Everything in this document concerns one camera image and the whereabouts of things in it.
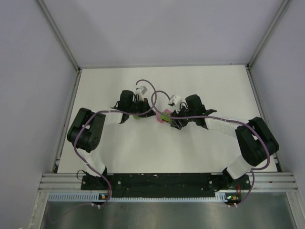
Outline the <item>green pill bottle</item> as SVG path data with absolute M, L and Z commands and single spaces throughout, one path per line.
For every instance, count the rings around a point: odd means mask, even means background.
M 161 114 L 160 115 L 160 120 L 162 122 L 167 122 L 167 123 L 171 123 L 172 122 L 171 118 L 168 115 L 166 115 L 166 114 Z

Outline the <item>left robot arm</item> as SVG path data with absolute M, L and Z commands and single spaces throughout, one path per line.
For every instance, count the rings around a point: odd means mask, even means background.
M 97 189 L 108 184 L 106 165 L 101 155 L 94 150 L 101 142 L 102 132 L 107 125 L 125 123 L 130 116 L 147 118 L 155 116 L 144 97 L 147 88 L 137 87 L 135 91 L 123 90 L 115 106 L 101 112 L 80 108 L 67 133 L 67 140 L 73 145 L 76 155 L 84 162 L 86 172 L 93 175 L 91 183 Z

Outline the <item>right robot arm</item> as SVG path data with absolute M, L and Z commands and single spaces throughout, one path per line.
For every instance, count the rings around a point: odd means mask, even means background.
M 226 188 L 235 188 L 243 175 L 263 161 L 266 160 L 268 166 L 271 156 L 279 150 L 279 143 L 260 117 L 243 123 L 213 116 L 217 111 L 206 109 L 196 94 L 186 97 L 185 101 L 173 95 L 168 104 L 175 108 L 170 113 L 171 127 L 180 130 L 188 123 L 194 122 L 204 129 L 219 131 L 237 139 L 241 154 L 222 171 L 222 182 Z

